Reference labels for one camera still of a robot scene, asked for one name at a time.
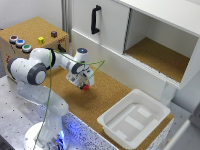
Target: white wall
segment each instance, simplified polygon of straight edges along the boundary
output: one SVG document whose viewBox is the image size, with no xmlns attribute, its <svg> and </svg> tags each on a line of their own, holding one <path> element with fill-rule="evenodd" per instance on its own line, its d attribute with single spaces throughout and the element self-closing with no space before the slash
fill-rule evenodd
<svg viewBox="0 0 200 150">
<path fill-rule="evenodd" d="M 0 0 L 0 28 L 39 16 L 62 29 L 60 0 Z"/>
<path fill-rule="evenodd" d="M 195 109 L 200 102 L 200 71 L 183 89 L 177 91 L 173 102 L 189 112 Z"/>
</svg>

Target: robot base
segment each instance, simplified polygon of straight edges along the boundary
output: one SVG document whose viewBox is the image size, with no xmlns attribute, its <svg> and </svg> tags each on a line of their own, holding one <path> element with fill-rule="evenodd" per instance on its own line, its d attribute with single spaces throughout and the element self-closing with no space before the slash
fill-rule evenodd
<svg viewBox="0 0 200 150">
<path fill-rule="evenodd" d="M 24 137 L 24 149 L 25 150 L 49 150 L 48 146 L 41 148 L 42 146 L 41 147 L 39 146 L 39 142 L 37 142 L 35 149 L 33 149 L 33 147 L 35 145 L 34 138 L 36 137 L 37 133 L 39 132 L 41 126 L 42 126 L 42 122 L 37 123 L 26 132 L 25 137 Z M 65 140 L 65 146 L 68 147 L 68 145 L 69 145 L 69 139 Z"/>
</svg>

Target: shelf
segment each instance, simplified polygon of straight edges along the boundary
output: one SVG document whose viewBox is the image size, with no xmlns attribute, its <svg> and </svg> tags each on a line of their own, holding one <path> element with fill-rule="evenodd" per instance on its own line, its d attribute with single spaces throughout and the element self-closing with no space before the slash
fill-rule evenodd
<svg viewBox="0 0 200 150">
<path fill-rule="evenodd" d="M 200 36 L 200 6 L 187 0 L 115 0 L 143 14 Z"/>
<path fill-rule="evenodd" d="M 178 82 L 181 82 L 190 60 L 149 38 L 144 38 L 125 53 Z"/>
</svg>

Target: cable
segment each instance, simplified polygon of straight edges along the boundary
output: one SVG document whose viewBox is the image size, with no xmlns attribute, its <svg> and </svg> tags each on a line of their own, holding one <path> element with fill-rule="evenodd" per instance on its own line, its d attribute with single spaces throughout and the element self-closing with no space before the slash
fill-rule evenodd
<svg viewBox="0 0 200 150">
<path fill-rule="evenodd" d="M 104 62 L 105 62 L 105 60 L 102 60 L 102 61 L 95 62 L 95 63 L 82 63 L 82 62 L 75 61 L 75 60 L 73 60 L 73 59 L 71 59 L 71 58 L 65 56 L 64 54 L 62 54 L 61 52 L 59 52 L 59 51 L 57 51 L 57 50 L 54 50 L 54 52 L 56 52 L 56 53 L 58 53 L 58 54 L 61 54 L 61 55 L 64 56 L 65 58 L 67 58 L 67 59 L 69 59 L 69 60 L 71 60 L 71 61 L 73 61 L 73 62 L 75 62 L 75 63 L 82 64 L 82 65 L 94 65 L 94 64 L 101 63 L 101 64 L 99 65 L 99 67 L 94 71 L 94 73 L 86 80 L 85 84 L 89 82 L 90 78 L 91 78 L 92 76 L 94 76 L 94 74 L 97 72 L 97 70 L 99 70 L 99 68 L 100 68 L 100 67 L 104 64 Z"/>
<path fill-rule="evenodd" d="M 40 128 L 40 131 L 39 131 L 39 133 L 38 133 L 38 135 L 37 135 L 37 139 L 36 139 L 36 141 L 35 141 L 35 145 L 34 145 L 33 150 L 35 149 L 35 146 L 36 146 L 36 144 L 37 144 L 37 141 L 38 141 L 38 138 L 39 138 L 39 136 L 40 136 L 40 132 L 41 132 L 41 130 L 42 130 L 42 127 L 43 127 L 43 125 L 44 125 L 44 122 L 45 122 L 45 120 L 46 120 L 47 112 L 48 112 L 48 108 L 49 108 L 49 101 L 50 101 L 51 88 L 52 88 L 51 51 L 49 51 L 49 61 L 50 61 L 50 88 L 49 88 L 49 96 L 48 96 L 48 101 L 47 101 L 47 107 L 46 107 L 45 117 L 44 117 L 44 120 L 43 120 L 43 122 L 42 122 L 42 126 L 41 126 L 41 128 Z"/>
</svg>

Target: yellow object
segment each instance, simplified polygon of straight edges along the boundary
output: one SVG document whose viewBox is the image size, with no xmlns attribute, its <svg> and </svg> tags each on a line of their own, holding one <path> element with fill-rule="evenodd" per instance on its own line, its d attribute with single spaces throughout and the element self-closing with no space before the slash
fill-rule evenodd
<svg viewBox="0 0 200 150">
<path fill-rule="evenodd" d="M 38 42 L 39 42 L 40 44 L 44 44 L 44 38 L 43 38 L 43 37 L 39 37 L 39 38 L 38 38 Z"/>
</svg>

